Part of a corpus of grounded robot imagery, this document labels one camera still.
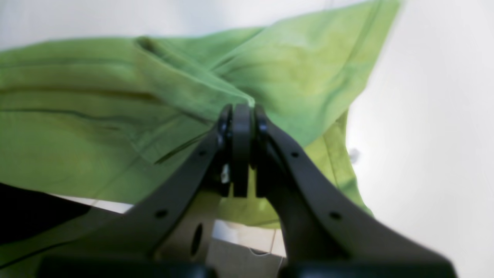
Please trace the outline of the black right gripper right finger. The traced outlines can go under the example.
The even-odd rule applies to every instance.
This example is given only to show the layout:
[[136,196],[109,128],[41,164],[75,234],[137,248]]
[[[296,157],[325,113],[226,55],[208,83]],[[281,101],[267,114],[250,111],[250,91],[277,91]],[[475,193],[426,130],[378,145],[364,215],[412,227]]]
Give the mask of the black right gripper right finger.
[[257,187],[282,224],[281,278],[455,278],[452,263],[369,216],[254,109]]

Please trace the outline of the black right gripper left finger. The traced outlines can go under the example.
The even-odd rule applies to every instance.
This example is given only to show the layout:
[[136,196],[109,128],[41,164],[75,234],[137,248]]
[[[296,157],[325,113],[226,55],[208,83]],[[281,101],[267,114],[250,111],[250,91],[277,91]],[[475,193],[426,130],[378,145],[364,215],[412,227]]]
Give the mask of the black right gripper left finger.
[[39,278],[216,278],[205,264],[224,185],[227,105],[187,160],[123,216],[44,255]]

